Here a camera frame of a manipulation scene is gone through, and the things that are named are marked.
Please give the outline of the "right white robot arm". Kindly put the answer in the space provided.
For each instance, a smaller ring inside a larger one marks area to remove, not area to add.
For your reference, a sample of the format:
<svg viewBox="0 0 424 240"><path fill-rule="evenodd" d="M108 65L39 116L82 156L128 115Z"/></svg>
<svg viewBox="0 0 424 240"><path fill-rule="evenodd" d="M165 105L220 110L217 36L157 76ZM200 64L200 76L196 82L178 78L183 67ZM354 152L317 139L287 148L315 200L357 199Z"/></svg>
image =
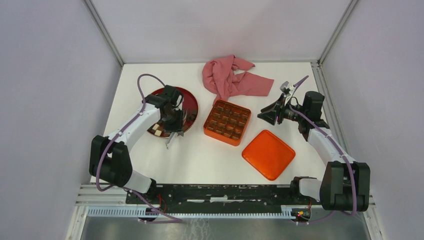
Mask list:
<svg viewBox="0 0 424 240"><path fill-rule="evenodd" d="M370 175L367 163L354 160L334 139L329 125L322 119L325 97L319 92L305 93L302 104L291 104L287 91L272 104L260 110L257 117L271 125L283 120L298 123L298 131L326 165L321 180L295 177L291 181L289 199L302 204L309 197L327 211L354 214L369 208Z"/></svg>

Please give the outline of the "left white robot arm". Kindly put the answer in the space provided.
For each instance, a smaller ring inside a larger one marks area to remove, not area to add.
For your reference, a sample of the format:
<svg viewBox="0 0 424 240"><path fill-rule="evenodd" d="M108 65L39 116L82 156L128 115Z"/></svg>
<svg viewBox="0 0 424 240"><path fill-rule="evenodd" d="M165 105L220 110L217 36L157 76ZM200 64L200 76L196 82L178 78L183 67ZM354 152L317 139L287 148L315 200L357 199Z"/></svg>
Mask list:
<svg viewBox="0 0 424 240"><path fill-rule="evenodd" d="M103 180L113 186L138 192L145 204L157 198L155 180L133 169L130 151L137 141L157 122L169 133L169 141L183 136L186 113L182 107L183 93L176 87L165 85L159 94L142 99L141 107L120 128L107 136L97 135L90 147L88 171L96 184Z"/></svg>

